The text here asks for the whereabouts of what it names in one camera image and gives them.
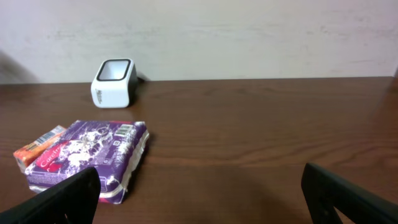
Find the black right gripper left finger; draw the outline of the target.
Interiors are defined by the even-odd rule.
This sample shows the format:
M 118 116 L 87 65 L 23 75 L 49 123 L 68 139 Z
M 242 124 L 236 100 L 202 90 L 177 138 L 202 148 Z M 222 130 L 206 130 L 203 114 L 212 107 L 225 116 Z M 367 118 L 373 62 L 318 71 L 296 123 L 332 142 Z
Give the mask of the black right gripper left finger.
M 1 213 L 1 223 L 92 223 L 100 196 L 94 167 L 61 181 Z

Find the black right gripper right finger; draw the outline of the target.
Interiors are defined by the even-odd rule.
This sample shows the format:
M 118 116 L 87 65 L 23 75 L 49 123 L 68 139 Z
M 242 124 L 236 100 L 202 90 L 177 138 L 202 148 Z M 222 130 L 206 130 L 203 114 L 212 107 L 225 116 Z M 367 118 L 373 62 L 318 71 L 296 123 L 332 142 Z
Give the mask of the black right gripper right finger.
M 397 205 L 314 164 L 304 167 L 301 188 L 312 222 L 397 223 Z

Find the purple sanitary pad pack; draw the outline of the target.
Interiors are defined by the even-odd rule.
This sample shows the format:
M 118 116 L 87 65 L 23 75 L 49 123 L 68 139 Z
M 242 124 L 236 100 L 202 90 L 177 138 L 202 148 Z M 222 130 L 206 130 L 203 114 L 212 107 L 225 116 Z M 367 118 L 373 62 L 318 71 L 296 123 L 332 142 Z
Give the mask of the purple sanitary pad pack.
M 149 136 L 143 121 L 77 120 L 26 168 L 29 188 L 41 193 L 94 167 L 101 184 L 99 201 L 120 204 Z

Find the orange juice carton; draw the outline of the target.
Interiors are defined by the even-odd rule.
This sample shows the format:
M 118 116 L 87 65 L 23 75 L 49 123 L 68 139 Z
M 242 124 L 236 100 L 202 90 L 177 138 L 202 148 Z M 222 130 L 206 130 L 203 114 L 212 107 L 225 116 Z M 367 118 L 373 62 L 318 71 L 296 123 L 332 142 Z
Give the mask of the orange juice carton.
M 47 148 L 55 143 L 60 136 L 66 131 L 63 126 L 56 126 L 51 131 L 41 135 L 34 142 L 23 146 L 13 153 L 16 159 L 17 165 L 19 166 L 22 173 L 25 169 L 33 163 Z

